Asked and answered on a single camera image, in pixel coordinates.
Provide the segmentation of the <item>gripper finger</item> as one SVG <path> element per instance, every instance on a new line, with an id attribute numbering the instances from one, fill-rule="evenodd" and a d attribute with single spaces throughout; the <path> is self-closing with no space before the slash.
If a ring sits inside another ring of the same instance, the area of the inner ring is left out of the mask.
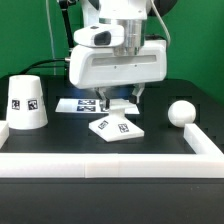
<path id="1" fill-rule="evenodd" d="M 139 83 L 134 85 L 133 92 L 129 98 L 129 101 L 133 104 L 138 104 L 140 102 L 140 97 L 145 89 L 144 83 Z"/>
<path id="2" fill-rule="evenodd" d="M 110 100 L 105 95 L 106 89 L 104 87 L 97 87 L 95 92 L 100 100 L 100 108 L 103 110 L 108 110 L 110 107 Z"/>

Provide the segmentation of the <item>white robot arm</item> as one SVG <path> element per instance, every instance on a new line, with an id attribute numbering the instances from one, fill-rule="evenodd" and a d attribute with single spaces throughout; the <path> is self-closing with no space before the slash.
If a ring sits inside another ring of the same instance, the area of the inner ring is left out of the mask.
<path id="1" fill-rule="evenodd" d="M 155 0 L 80 0 L 84 27 L 74 33 L 77 45 L 70 56 L 69 79 L 79 89 L 93 88 L 101 107 L 111 107 L 105 91 L 133 84 L 137 103 L 148 82 L 167 73 L 166 50 L 171 39 L 145 37 Z"/>

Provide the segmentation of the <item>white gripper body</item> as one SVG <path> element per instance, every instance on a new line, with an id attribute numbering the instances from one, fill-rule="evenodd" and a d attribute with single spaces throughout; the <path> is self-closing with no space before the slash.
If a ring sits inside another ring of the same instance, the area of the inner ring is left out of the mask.
<path id="1" fill-rule="evenodd" d="M 166 41 L 150 40 L 135 56 L 116 56 L 113 48 L 77 45 L 69 79 L 79 89 L 161 81 L 167 72 Z"/>

